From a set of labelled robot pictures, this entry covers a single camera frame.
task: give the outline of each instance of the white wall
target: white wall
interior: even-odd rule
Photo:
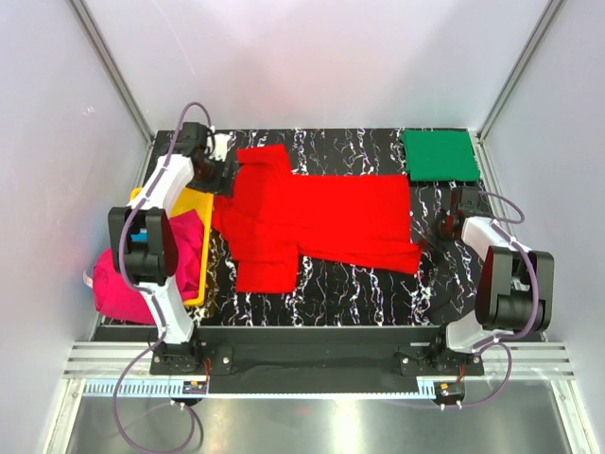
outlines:
[[[144,144],[61,0],[0,6],[0,444],[38,453],[68,352],[91,332],[82,272]]]
[[[605,446],[605,3],[567,2],[488,138],[519,237],[555,256],[551,333],[564,340]]]
[[[151,128],[477,128],[546,0],[87,3]]]

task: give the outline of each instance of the pink cloth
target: pink cloth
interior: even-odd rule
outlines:
[[[170,219],[170,227],[179,250],[177,287],[183,300],[199,294],[199,267],[204,240],[204,226],[194,210]],[[98,259],[93,273],[95,307],[100,313],[117,320],[155,324],[145,299],[138,291],[126,286],[122,276],[113,269],[112,250]]]

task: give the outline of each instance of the folded red fabric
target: folded red fabric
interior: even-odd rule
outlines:
[[[298,255],[415,273],[405,175],[293,175],[283,145],[241,149],[233,198],[215,198],[213,227],[237,260],[237,291],[296,287]]]
[[[179,251],[176,272],[179,293],[183,300],[197,298],[204,226],[194,210],[169,221]],[[128,322],[155,324],[141,293],[128,288],[113,268],[111,249],[105,251],[95,265],[93,292],[96,310],[103,315]]]

